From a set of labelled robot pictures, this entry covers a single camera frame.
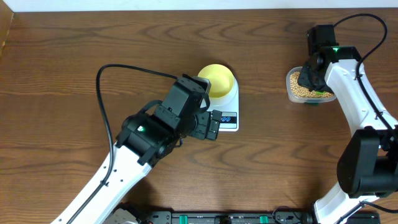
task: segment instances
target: wood grain surface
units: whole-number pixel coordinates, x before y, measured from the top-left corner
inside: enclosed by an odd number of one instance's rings
[[[4,3],[3,0],[0,0],[0,57],[2,49],[6,44],[13,15],[14,13],[8,8],[6,3]]]
[[[125,201],[195,211],[308,208],[336,182],[350,133],[337,101],[292,103],[287,72],[308,58],[306,31],[359,12],[381,16],[386,43],[365,63],[398,117],[397,9],[18,13],[0,62],[0,223],[48,223],[91,179],[108,153],[95,95],[106,63],[196,75],[229,65],[240,87],[240,130],[217,141],[186,138]],[[382,37],[371,18],[336,29],[364,55]],[[122,68],[102,79],[114,136],[173,80]],[[377,202],[397,208],[398,194]],[[383,223],[398,215],[381,212]]]

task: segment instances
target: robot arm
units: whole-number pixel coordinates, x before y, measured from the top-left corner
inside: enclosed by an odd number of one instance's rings
[[[316,26],[308,31],[310,59],[305,62],[298,84],[309,90],[334,93],[351,130],[351,141],[338,162],[338,183],[313,205],[314,223],[345,223],[362,208],[361,202],[373,202],[398,189],[398,145],[386,125],[377,117],[365,97],[356,76],[358,51],[340,47],[333,25]],[[363,64],[361,81],[383,118],[392,127],[398,122],[385,109],[369,83]],[[378,157],[382,148],[389,151]]]
[[[209,90],[208,80],[184,75],[177,79],[164,101],[151,101],[140,112],[128,117],[116,137],[113,170],[107,183],[98,187],[110,168],[109,154],[94,177],[52,223],[103,223],[125,194],[161,158],[172,152],[178,140],[180,145],[182,138],[188,135],[215,140],[221,112],[207,111]],[[200,107],[202,100],[206,101],[204,108]],[[158,107],[154,113],[147,114],[146,111],[155,105]],[[93,198],[82,206],[91,196]]]
[[[102,187],[90,203],[80,212],[73,223],[103,223],[113,208],[120,202],[125,194],[142,178],[152,167],[146,163],[138,164],[138,155],[126,146],[113,147],[114,172],[108,179],[108,184]],[[59,215],[52,224],[66,223],[80,208],[85,200],[95,191],[103,180],[109,166],[109,154],[94,177],[86,184],[72,203]]]

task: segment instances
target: plastic container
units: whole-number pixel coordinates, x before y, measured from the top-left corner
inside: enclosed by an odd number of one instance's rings
[[[290,76],[294,72],[301,71],[301,68],[302,67],[295,67],[295,68],[291,69],[291,71],[286,76],[286,89],[287,89],[287,94],[288,94],[291,102],[294,102],[294,103],[326,103],[326,102],[331,102],[337,98],[336,95],[334,95],[332,97],[323,97],[323,98],[307,98],[307,97],[296,96],[292,91],[292,87],[290,86]]]

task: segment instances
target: green connector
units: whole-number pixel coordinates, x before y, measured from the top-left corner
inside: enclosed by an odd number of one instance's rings
[[[260,223],[268,223],[268,217],[267,216],[260,216]]]
[[[180,224],[188,224],[188,215],[180,215]]]

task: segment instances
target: white kitchen scale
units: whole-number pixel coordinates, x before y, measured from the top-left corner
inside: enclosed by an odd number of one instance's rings
[[[237,131],[239,129],[239,85],[231,70],[224,65],[208,65],[199,72],[198,77],[207,78],[211,83],[208,111],[222,112],[219,131]]]

